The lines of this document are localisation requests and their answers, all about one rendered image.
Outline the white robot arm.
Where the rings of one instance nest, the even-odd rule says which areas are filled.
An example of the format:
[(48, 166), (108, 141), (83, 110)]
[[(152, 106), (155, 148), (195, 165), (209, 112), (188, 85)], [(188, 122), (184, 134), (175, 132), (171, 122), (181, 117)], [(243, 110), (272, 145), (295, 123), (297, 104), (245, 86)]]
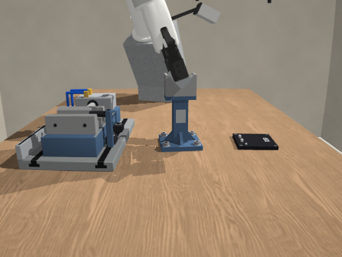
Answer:
[[(151, 0), (126, 0), (127, 6), (130, 12), (130, 16), (134, 25), (132, 36), (136, 41), (141, 41), (141, 42), (151, 41), (151, 38), (148, 33), (147, 27), (145, 25), (141, 10), (139, 11), (135, 10), (137, 6), (143, 3), (146, 3), (148, 1), (151, 1)], [(173, 19), (182, 17), (184, 15), (187, 15), (189, 13), (192, 13), (192, 12), (193, 12), (193, 15), (211, 24), (216, 23), (218, 20), (218, 17), (221, 14), (219, 11), (200, 2), (199, 4), (197, 4), (196, 8), (180, 13), (178, 15), (175, 15), (171, 17), (171, 19), (173, 20)]]

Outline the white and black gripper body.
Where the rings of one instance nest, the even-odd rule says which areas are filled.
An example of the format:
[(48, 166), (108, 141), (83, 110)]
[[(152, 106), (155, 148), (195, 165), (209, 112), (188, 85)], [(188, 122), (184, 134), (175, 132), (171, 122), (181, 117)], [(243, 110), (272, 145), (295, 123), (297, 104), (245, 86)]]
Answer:
[(142, 16), (150, 35), (151, 41), (157, 53), (161, 53), (162, 45), (167, 48), (167, 43), (162, 37), (160, 29), (166, 27), (170, 36), (175, 40), (177, 47), (179, 45), (173, 21), (166, 5), (166, 0), (151, 0), (143, 3), (135, 8), (136, 11), (141, 9)]

